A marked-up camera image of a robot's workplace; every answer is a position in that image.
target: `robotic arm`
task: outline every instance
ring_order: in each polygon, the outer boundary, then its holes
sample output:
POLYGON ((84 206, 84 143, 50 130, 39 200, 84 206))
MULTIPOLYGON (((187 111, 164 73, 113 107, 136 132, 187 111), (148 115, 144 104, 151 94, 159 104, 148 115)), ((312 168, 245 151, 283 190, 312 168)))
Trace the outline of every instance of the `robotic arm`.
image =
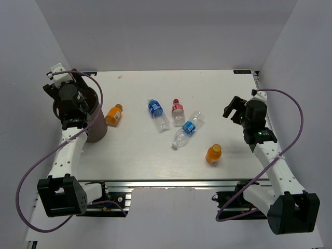
MULTIPOLYGON (((64 70, 61 64, 51 68, 52 73, 64 70)), ((76 179, 79 157, 89 130, 70 140, 90 124, 89 113, 96 109, 98 97, 79 74, 50 78, 54 83, 45 85, 44 90, 54 99, 53 111, 61 120, 59 144, 68 143, 57 151, 48 177, 39 180, 37 189, 47 216, 81 215, 93 201, 108 200, 104 182, 81 185, 76 179)))
MULTIPOLYGON (((267 97, 264 92, 253 90, 249 101, 237 96, 225 108, 223 117, 231 118, 243 127, 244 140, 265 168, 280 151, 273 132, 265 127, 267 97)), ((267 172, 274 196, 259 185, 250 185, 240 196, 255 205, 266 217, 275 234, 312 232, 320 201, 315 193, 307 193, 296 180, 284 158, 280 158, 267 172)), ((236 192, 245 184, 238 184, 236 192)))

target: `blue bottle label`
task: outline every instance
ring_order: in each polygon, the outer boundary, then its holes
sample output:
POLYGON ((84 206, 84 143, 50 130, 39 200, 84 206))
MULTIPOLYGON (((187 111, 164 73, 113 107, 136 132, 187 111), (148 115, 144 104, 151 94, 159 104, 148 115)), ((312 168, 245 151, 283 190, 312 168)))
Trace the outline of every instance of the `blue bottle label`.
POLYGON ((193 122, 191 122, 191 121, 187 121, 187 122, 183 125, 182 129, 183 129, 186 133, 188 133, 188 134, 192 134, 192 132, 196 129, 196 126, 194 125, 193 122))
POLYGON ((148 107, 149 107, 151 115, 153 115, 156 110, 161 110, 162 111, 162 108, 161 108, 160 104, 156 100, 152 100, 148 104, 148 107))

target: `bottle label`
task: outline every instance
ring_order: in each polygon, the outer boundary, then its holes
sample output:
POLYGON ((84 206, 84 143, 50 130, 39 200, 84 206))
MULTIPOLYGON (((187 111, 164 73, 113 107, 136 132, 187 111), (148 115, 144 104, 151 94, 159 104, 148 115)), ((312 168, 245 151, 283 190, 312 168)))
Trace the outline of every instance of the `bottle label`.
POLYGON ((158 109, 161 109, 161 110, 162 110, 160 104, 159 104, 158 101, 156 101, 156 100, 152 100, 152 101, 148 104, 148 107, 149 107, 149 110, 150 110, 151 115, 153 115, 154 112, 155 112, 156 110, 158 110, 158 109))
POLYGON ((191 122, 191 121, 187 121, 187 122, 183 125, 182 129, 183 129, 186 133, 188 133, 188 134, 192 134, 192 132, 196 129, 196 126, 194 125, 193 122, 191 122))
POLYGON ((119 120, 120 117, 121 117, 121 112, 117 111, 116 114, 114 115, 114 118, 116 120, 119 120))
POLYGON ((182 110, 183 110, 183 106, 182 106, 182 105, 179 105, 179 104, 174 105, 174 106, 172 107, 172 112, 174 112, 176 109, 182 109, 182 110))

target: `water bottle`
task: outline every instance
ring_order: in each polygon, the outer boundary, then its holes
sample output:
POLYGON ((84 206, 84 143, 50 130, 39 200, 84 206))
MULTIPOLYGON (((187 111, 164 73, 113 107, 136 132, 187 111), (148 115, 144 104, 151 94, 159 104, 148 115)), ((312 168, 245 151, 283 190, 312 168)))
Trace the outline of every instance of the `water bottle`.
POLYGON ((186 122, 185 112, 183 106, 179 103, 178 99, 173 100, 172 116, 174 120, 174 126, 183 126, 186 122))
POLYGON ((167 119, 167 117, 166 117, 164 111, 162 110, 160 104, 158 103, 158 101, 149 98, 147 106, 149 108, 149 111, 150 111, 152 117, 154 118, 157 130, 159 132, 169 130, 171 124, 170 124, 169 120, 167 119))
POLYGON ((203 120, 204 116, 200 112, 196 111, 191 114, 189 120, 175 134, 172 146, 174 148, 185 146, 188 143, 190 135, 193 131, 200 128, 204 124, 203 120))

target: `red bottle label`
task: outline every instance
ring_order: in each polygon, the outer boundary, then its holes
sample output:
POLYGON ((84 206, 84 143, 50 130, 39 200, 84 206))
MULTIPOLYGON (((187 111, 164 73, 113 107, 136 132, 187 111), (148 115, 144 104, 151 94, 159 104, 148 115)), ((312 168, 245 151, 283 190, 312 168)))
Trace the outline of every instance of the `red bottle label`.
POLYGON ((183 110, 183 106, 182 105, 174 105, 172 107, 172 112, 174 112, 176 109, 182 109, 183 110))

